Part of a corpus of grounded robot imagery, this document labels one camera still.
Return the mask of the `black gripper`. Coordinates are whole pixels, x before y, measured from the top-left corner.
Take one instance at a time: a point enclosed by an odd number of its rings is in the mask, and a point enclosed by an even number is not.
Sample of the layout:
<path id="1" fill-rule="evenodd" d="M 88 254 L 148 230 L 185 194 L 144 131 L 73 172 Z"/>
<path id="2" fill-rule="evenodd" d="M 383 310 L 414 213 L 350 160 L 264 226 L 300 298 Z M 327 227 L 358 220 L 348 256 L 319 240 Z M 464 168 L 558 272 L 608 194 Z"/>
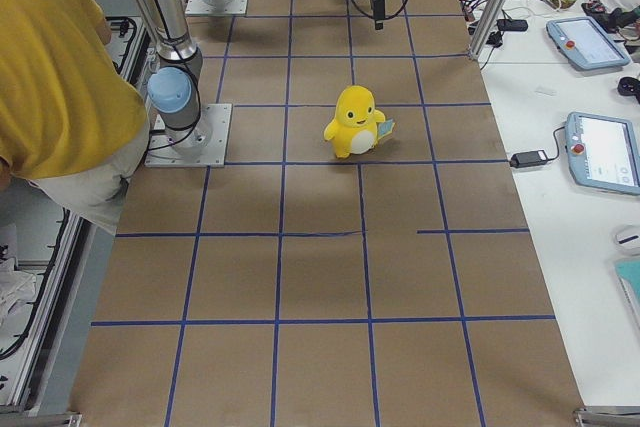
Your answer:
<path id="1" fill-rule="evenodd" d="M 370 0 L 374 28 L 382 30 L 386 18 L 386 0 Z"/>

